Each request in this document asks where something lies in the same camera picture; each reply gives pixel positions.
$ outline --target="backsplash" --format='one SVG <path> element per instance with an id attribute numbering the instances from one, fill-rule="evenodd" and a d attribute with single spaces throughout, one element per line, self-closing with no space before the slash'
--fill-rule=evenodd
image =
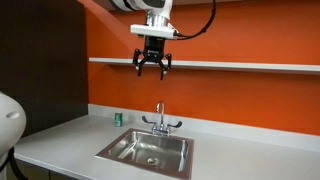
<path id="1" fill-rule="evenodd" d="M 218 6 L 221 8 L 207 33 L 194 40 L 166 42 L 165 51 L 173 54 L 173 60 L 320 64 L 320 25 L 315 20 L 320 18 L 316 10 L 320 2 L 249 1 Z M 210 8 L 175 7 L 172 24 L 191 34 L 202 22 L 191 15 Z M 143 48 L 144 41 L 129 33 L 130 24 L 143 23 L 143 12 L 106 12 L 103 17 L 116 22 L 109 25 L 88 9 L 86 17 L 89 57 L 132 58 L 134 48 Z M 153 112 L 163 100 L 166 114 L 320 135 L 317 75 L 173 67 L 160 81 L 158 67 L 144 68 L 137 77 L 133 66 L 88 66 L 91 104 Z"/>

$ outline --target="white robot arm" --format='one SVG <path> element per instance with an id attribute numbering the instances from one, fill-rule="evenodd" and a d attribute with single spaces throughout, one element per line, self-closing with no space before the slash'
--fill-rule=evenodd
<path id="1" fill-rule="evenodd" d="M 171 69 L 171 54 L 164 54 L 165 40 L 186 40 L 192 39 L 205 33 L 211 25 L 216 14 L 216 1 L 213 2 L 212 15 L 207 24 L 196 34 L 188 36 L 179 33 L 170 23 L 170 11 L 173 0 L 109 0 L 112 6 L 118 11 L 136 11 L 145 10 L 146 20 L 144 25 L 131 25 L 131 33 L 138 34 L 145 38 L 144 50 L 135 49 L 132 63 L 138 70 L 138 76 L 141 76 L 142 66 L 149 62 L 158 64 L 161 68 L 161 80 L 163 75 Z M 144 58 L 139 62 L 139 56 L 143 54 Z M 162 59 L 166 58 L 168 64 L 165 65 Z"/>
<path id="2" fill-rule="evenodd" d="M 175 39 L 175 29 L 169 23 L 172 0 L 110 0 L 110 2 L 119 11 L 147 12 L 145 25 L 131 25 L 131 33 Z"/>
<path id="3" fill-rule="evenodd" d="M 0 168 L 4 167 L 9 150 L 20 139 L 25 126 L 26 115 L 20 104 L 0 92 Z M 0 169 L 0 180 L 5 179 L 5 169 Z"/>

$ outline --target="white shelf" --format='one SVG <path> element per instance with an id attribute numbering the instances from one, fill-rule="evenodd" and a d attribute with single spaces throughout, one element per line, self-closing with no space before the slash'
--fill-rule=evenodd
<path id="1" fill-rule="evenodd" d="M 132 65 L 132 59 L 90 57 L 89 61 L 107 63 L 111 65 Z M 154 66 L 155 64 L 148 63 L 146 65 Z M 302 64 L 234 63 L 172 60 L 172 68 L 320 75 L 320 65 Z"/>

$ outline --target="dark brown cabinet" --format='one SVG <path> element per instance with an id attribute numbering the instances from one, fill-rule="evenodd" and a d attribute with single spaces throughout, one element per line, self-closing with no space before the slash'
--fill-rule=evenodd
<path id="1" fill-rule="evenodd" d="M 83 5 L 1 0 L 0 12 L 0 91 L 26 111 L 24 136 L 86 115 Z"/>

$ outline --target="sink basin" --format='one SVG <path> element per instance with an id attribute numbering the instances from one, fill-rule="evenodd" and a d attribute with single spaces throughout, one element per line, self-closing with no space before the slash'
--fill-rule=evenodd
<path id="1" fill-rule="evenodd" d="M 156 173 L 190 179 L 192 139 L 129 129 L 96 157 L 107 158 Z"/>

